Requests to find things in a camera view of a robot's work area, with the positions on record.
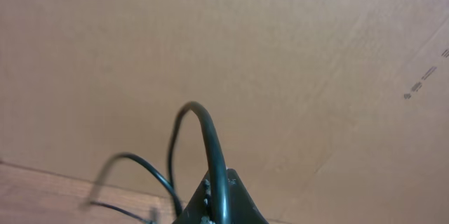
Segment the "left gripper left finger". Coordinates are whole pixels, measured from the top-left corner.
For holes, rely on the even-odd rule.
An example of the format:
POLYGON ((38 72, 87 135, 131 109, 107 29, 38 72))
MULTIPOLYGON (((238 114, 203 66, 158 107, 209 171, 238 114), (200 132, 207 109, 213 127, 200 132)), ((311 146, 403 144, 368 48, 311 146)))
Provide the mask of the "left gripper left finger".
POLYGON ((209 224, 212 223, 211 186, 209 172, 205 174, 181 215, 173 224, 209 224))

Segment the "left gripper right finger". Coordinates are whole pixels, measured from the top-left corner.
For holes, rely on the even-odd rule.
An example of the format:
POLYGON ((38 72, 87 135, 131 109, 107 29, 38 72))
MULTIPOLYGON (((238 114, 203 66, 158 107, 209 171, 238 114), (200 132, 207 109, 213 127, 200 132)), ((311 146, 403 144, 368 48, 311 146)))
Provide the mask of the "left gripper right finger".
POLYGON ((234 169, 227 169, 232 224, 269 224, 234 169))

